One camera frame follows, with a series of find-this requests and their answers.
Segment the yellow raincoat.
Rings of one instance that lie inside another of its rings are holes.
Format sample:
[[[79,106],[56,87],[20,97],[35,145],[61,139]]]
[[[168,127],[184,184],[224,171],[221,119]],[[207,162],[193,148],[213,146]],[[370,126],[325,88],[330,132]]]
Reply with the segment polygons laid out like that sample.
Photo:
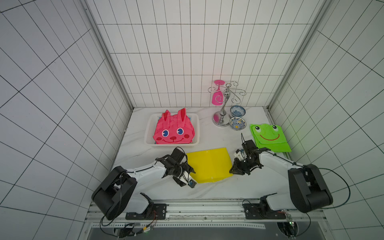
[[[198,184],[215,183],[230,178],[232,161],[226,148],[188,153],[188,164],[194,169],[192,178]]]

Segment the pink bunny face raincoat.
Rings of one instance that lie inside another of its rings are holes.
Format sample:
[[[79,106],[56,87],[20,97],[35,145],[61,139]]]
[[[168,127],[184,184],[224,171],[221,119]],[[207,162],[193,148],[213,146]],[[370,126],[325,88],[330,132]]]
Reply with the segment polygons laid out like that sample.
[[[195,129],[186,108],[171,115],[169,110],[162,113],[158,120],[153,139],[158,145],[191,144],[195,137]]]

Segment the white plastic perforated basket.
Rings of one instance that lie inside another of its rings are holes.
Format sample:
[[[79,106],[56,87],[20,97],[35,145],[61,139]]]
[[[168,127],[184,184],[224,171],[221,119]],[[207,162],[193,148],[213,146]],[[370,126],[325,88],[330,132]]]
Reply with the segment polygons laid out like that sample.
[[[200,143],[200,120],[197,114],[181,109],[150,116],[144,143],[151,147],[196,146]]]

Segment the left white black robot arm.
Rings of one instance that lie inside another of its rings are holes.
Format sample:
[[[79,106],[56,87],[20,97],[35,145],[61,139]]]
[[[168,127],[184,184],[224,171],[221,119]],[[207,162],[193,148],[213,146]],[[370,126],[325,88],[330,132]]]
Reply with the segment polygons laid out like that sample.
[[[180,187],[193,189],[197,182],[192,173],[195,170],[188,164],[187,154],[176,147],[172,154],[156,158],[152,164],[128,170],[121,166],[113,168],[93,192],[92,201],[109,221],[122,213],[126,213],[128,220],[150,219],[161,213],[158,204],[145,193],[135,192],[135,188],[171,176]]]

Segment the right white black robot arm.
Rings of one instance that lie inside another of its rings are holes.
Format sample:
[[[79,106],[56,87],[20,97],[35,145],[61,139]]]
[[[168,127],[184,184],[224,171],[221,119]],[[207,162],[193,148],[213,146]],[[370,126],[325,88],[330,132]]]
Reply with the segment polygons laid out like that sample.
[[[252,140],[243,142],[242,147],[235,151],[231,174],[250,175],[255,169],[267,167],[283,176],[289,184],[287,190],[261,197],[258,204],[246,204],[247,219],[285,219],[285,210],[305,214],[333,204],[332,194],[317,166],[301,166],[268,148],[258,148]]]

